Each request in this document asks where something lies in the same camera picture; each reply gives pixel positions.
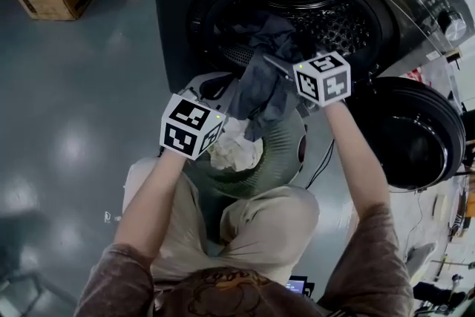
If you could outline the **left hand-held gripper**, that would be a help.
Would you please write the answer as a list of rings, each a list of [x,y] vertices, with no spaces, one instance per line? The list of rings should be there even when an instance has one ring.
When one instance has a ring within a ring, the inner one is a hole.
[[[228,110],[237,87],[238,78],[232,73],[193,78],[179,94],[171,95],[161,118],[160,145],[196,160],[220,136],[226,115],[219,111]]]

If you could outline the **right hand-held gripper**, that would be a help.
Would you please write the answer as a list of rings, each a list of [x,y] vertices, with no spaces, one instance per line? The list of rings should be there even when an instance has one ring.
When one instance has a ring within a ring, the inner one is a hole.
[[[269,54],[263,60],[285,80],[295,82],[298,95],[319,108],[344,101],[352,93],[350,64],[336,51],[294,65]]]

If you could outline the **dark grey garment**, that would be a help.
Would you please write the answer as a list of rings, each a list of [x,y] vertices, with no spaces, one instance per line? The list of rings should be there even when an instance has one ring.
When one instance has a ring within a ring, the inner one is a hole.
[[[244,134],[247,140],[262,138],[300,106],[315,108],[298,95],[295,82],[285,80],[279,70],[263,60],[264,54],[292,64],[316,57],[322,47],[311,35],[299,33],[288,19],[264,10],[247,13],[227,25],[239,37],[247,38],[244,46],[253,50],[228,108],[230,117],[249,121]]]

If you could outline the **white towel clothes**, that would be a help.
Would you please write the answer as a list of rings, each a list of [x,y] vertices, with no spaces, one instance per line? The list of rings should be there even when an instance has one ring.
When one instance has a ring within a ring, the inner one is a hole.
[[[244,137],[248,124],[248,120],[227,119],[222,134],[207,150],[213,168],[240,172],[259,164],[263,155],[263,140],[252,142]]]

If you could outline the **green laundry basket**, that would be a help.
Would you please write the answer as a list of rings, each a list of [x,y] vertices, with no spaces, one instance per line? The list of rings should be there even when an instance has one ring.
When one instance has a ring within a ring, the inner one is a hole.
[[[185,165],[185,173],[200,191],[213,191],[235,199],[254,197],[290,183],[302,168],[306,126],[294,110],[263,136],[263,155],[253,169],[236,172],[212,167],[205,153]]]

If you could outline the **person's left forearm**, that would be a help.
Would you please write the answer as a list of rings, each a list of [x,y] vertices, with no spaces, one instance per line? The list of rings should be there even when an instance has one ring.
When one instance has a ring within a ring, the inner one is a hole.
[[[149,264],[159,255],[166,236],[177,181],[186,158],[165,150],[128,204],[114,243],[134,248]]]

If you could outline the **person's right forearm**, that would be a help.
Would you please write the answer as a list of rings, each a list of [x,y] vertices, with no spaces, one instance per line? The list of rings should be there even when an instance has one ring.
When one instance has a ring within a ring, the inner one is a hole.
[[[388,205],[390,191],[381,164],[347,106],[335,102],[324,109],[338,149],[350,196],[359,218]]]

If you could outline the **black washing machine door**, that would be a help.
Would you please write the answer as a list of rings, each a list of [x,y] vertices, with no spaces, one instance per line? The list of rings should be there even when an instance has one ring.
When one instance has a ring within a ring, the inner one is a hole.
[[[398,192],[426,189],[450,179],[465,154],[465,128],[438,91],[401,77],[359,86],[347,106]]]

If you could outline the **person's beige trousers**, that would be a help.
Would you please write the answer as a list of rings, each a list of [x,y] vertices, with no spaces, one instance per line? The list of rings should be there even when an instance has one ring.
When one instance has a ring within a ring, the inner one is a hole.
[[[144,158],[129,169],[122,214],[159,158]],[[159,255],[151,264],[157,281],[181,281],[192,273],[218,267],[253,270],[285,284],[307,248],[318,223],[315,196],[305,189],[281,186],[227,206],[218,222],[225,246],[206,252],[204,219],[195,185],[181,172],[170,223]]]

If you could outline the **person's brown printed shirt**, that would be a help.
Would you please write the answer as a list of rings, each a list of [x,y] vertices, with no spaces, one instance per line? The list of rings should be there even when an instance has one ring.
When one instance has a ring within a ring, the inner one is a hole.
[[[390,208],[360,220],[319,301],[251,270],[200,270],[159,295],[145,258],[113,244],[103,253],[74,317],[410,317],[413,291]]]

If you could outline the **small black tablet screen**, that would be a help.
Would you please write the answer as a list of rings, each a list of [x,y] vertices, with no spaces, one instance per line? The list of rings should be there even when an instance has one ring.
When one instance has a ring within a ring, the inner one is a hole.
[[[305,295],[307,288],[307,277],[291,275],[286,283],[286,288],[293,293]]]

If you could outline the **white and yellow foam cushion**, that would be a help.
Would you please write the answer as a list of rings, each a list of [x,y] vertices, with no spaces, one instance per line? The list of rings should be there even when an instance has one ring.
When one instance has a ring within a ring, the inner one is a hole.
[[[413,247],[409,251],[405,264],[410,277],[413,277],[429,261],[437,247],[437,242],[430,242],[422,246]]]

